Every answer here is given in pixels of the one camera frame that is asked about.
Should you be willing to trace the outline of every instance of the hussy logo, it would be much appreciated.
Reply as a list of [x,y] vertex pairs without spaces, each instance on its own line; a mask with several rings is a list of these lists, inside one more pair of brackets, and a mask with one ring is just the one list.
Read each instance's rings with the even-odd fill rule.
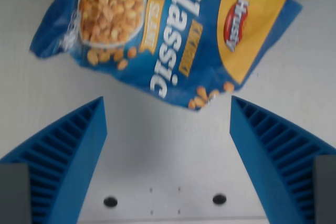
[[224,39],[226,46],[235,51],[243,36],[243,24],[247,18],[247,0],[237,0],[230,8],[224,24]]

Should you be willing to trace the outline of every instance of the black hole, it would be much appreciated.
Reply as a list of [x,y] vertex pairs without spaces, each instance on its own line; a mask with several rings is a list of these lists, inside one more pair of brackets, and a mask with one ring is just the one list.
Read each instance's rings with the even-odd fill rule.
[[216,194],[213,198],[212,201],[215,205],[223,205],[226,202],[226,196],[223,194]]
[[116,207],[117,204],[118,204],[118,201],[114,197],[107,197],[104,199],[104,205],[106,207],[109,207],[109,208]]

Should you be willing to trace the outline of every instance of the metal plate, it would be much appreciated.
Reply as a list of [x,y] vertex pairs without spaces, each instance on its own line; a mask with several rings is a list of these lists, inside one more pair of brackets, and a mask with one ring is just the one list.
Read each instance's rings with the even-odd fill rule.
[[[37,60],[29,45],[51,1],[0,0],[0,156],[103,95],[109,135],[80,222],[264,219],[229,136],[229,95],[194,113],[80,68],[68,55]],[[302,13],[237,95],[336,145],[336,0],[298,1]],[[213,204],[216,193],[226,195],[223,206]],[[104,206],[107,196],[117,198],[115,208]]]

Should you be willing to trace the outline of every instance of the snack bag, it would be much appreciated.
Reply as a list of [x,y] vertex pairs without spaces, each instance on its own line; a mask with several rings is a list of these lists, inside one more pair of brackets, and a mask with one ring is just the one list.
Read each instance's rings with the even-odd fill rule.
[[55,0],[30,47],[198,110],[240,89],[300,12],[293,0]]

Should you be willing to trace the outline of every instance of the peanut bag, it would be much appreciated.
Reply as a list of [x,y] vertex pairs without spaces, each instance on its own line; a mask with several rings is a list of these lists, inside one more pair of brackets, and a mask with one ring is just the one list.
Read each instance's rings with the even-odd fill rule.
[[239,90],[301,10],[293,0],[55,0],[31,44],[173,105]]

